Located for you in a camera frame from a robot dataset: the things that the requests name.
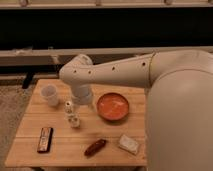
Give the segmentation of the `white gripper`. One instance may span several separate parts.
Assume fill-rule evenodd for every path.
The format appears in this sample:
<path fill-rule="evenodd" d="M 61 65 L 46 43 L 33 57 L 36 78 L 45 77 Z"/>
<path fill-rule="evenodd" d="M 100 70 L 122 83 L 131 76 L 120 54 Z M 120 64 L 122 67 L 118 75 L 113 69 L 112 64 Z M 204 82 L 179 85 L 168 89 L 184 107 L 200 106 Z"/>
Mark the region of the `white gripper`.
<path fill-rule="evenodd" d="M 72 86 L 72 101 L 77 105 L 88 105 L 93 100 L 92 89 L 89 85 Z"/>

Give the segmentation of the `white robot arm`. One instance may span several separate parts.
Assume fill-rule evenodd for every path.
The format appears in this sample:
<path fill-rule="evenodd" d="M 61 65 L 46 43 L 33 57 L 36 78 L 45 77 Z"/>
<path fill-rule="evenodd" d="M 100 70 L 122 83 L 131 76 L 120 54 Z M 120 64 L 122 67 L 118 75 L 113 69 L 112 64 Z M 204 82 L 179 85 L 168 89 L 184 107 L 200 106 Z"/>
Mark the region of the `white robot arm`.
<path fill-rule="evenodd" d="M 169 51 L 99 65 L 78 55 L 59 77 L 78 98 L 91 83 L 146 88 L 148 171 L 213 171 L 213 54 Z"/>

